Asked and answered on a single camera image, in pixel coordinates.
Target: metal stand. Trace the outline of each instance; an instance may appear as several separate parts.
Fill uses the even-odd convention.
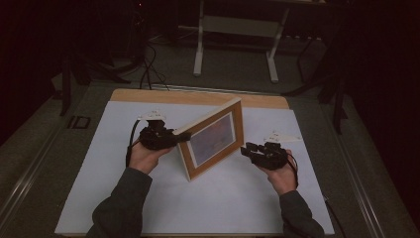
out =
[[[246,36],[273,38],[272,48],[266,53],[271,82],[277,83],[277,69],[274,56],[283,33],[289,8],[284,9],[281,22],[257,21],[248,19],[209,16],[204,14],[204,0],[200,1],[200,18],[198,21],[198,46],[195,54],[194,76],[201,75],[203,64],[203,34],[204,31]]]

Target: hand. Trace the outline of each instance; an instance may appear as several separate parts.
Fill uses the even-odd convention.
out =
[[[286,150],[287,154],[291,155],[290,150]],[[287,156],[287,159],[294,165],[294,161],[291,156]],[[262,167],[258,167],[264,173],[268,175],[268,180],[271,182],[274,190],[278,195],[283,195],[289,191],[296,190],[296,178],[294,177],[294,171],[289,163],[283,168],[271,171]]]
[[[151,151],[144,147],[142,143],[136,141],[132,148],[129,167],[148,175],[158,165],[158,159],[172,149],[173,147],[159,151]]]

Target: picture frame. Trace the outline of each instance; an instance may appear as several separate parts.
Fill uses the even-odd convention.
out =
[[[182,132],[191,133],[190,141],[178,143],[191,181],[244,145],[241,98],[233,98],[173,134]]]

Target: desk leg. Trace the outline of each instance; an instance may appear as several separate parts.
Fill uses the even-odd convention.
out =
[[[271,78],[271,82],[273,83],[278,83],[277,69],[275,68],[274,56],[275,52],[277,51],[278,43],[281,39],[281,34],[283,33],[284,25],[286,23],[289,10],[289,8],[284,9],[283,17],[281,18],[281,23],[278,25],[277,33],[275,34],[274,43],[272,45],[271,51],[266,53],[269,77]]]
[[[203,64],[203,8],[204,0],[200,1],[200,19],[198,21],[198,47],[197,53],[195,54],[195,63],[194,63],[194,76],[201,75],[201,65]]]

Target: finger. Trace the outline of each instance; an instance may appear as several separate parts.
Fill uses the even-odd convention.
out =
[[[158,156],[158,157],[161,157],[161,156],[163,156],[164,154],[169,153],[172,149],[173,149],[173,147],[171,147],[171,148],[166,148],[166,149],[162,149],[162,150],[158,150],[158,151],[156,151],[156,152],[155,152],[155,155],[156,155],[156,156]]]

